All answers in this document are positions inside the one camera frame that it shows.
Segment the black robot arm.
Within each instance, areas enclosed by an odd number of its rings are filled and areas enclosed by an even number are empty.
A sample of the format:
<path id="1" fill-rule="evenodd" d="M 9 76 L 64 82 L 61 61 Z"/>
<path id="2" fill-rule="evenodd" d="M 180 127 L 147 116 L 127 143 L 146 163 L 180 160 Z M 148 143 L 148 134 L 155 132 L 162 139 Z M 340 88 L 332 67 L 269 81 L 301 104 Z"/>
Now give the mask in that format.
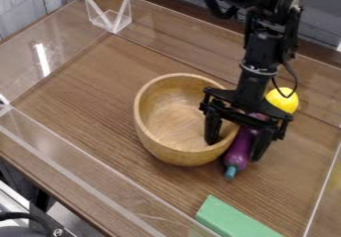
<path id="1" fill-rule="evenodd" d="M 203 0 L 211 14 L 230 19 L 243 10 L 245 56 L 239 63 L 241 75 L 233 90 L 207 87 L 199 109 L 204 115 L 204 141 L 217 143 L 221 124 L 229 120 L 259 131 L 251 147 L 257 161 L 270 144 L 285 138 L 293 114 L 274 106 L 265 98 L 266 88 L 275 84 L 281 68 L 298 48 L 298 27 L 302 0 Z"/>

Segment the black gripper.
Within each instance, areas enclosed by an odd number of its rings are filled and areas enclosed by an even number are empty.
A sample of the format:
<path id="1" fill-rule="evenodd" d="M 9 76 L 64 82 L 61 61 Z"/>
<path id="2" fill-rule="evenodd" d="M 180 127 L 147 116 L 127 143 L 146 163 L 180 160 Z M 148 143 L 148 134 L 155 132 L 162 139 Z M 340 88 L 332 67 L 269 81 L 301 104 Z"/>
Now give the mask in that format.
<path id="1" fill-rule="evenodd" d="M 251 160 L 258 161 L 271 142 L 285 138 L 293 115 L 277 108 L 267 100 L 254 106 L 239 105 L 234 102 L 235 91 L 212 87 L 203 88 L 203 99 L 198 109 L 204 115 L 203 137 L 208 145 L 219 141 L 222 120 L 261 129 L 257 132 Z"/>

